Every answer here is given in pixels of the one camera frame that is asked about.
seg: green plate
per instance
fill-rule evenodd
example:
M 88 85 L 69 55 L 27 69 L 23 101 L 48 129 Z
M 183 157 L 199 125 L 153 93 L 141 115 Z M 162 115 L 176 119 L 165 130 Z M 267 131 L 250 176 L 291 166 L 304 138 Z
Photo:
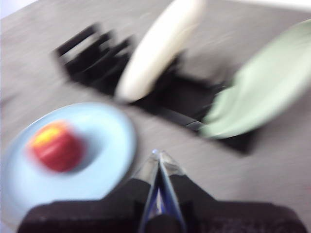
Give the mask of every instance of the green plate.
M 228 138 L 251 131 L 280 114 L 308 87 L 311 20 L 294 25 L 250 59 L 221 91 L 200 130 Z

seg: plate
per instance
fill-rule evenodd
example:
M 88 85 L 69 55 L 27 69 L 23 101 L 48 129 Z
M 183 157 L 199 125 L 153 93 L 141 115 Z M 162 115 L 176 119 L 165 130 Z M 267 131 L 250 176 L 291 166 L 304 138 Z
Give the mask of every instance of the plate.
M 57 173 L 35 163 L 25 149 L 30 138 L 55 120 L 68 121 L 86 141 L 82 162 Z M 56 200 L 98 200 L 123 178 L 136 152 L 134 127 L 121 111 L 100 103 L 57 109 L 29 125 L 11 143 L 1 162 L 2 217 L 18 225 L 32 207 Z

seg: apple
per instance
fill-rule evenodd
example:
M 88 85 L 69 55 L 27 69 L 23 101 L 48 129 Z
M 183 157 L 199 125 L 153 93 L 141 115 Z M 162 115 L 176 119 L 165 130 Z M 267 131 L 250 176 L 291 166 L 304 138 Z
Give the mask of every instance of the apple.
M 40 163 L 57 172 L 76 167 L 84 154 L 82 140 L 65 121 L 41 128 L 30 140 L 29 149 Z

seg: gray table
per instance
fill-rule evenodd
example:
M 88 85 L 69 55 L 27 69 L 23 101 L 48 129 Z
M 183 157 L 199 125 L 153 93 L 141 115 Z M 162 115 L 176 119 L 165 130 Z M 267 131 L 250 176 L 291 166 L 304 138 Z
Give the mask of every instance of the gray table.
M 168 0 L 39 0 L 1 20 L 1 155 L 37 118 L 59 107 L 98 101 L 121 108 L 138 133 L 135 170 L 153 148 L 166 150 L 203 189 L 221 200 L 288 205 L 311 230 L 311 90 L 262 129 L 249 156 L 141 109 L 119 106 L 92 89 L 65 82 L 52 51 L 100 22 L 119 40 L 140 41 Z M 236 69 L 264 44 L 311 13 L 211 0 L 188 43 L 185 71 L 210 77 Z

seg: light blue plate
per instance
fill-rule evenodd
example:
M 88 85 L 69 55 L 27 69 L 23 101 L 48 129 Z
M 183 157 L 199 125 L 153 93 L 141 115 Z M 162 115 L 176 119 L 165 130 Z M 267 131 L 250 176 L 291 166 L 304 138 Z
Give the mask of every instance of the light blue plate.
M 51 121 L 64 119 L 86 140 L 87 153 L 74 170 L 56 173 L 26 154 L 29 139 Z M 114 107 L 79 103 L 40 118 L 17 136 L 1 162 L 1 214 L 17 225 L 32 207 L 55 200 L 96 200 L 122 179 L 136 151 L 131 121 Z

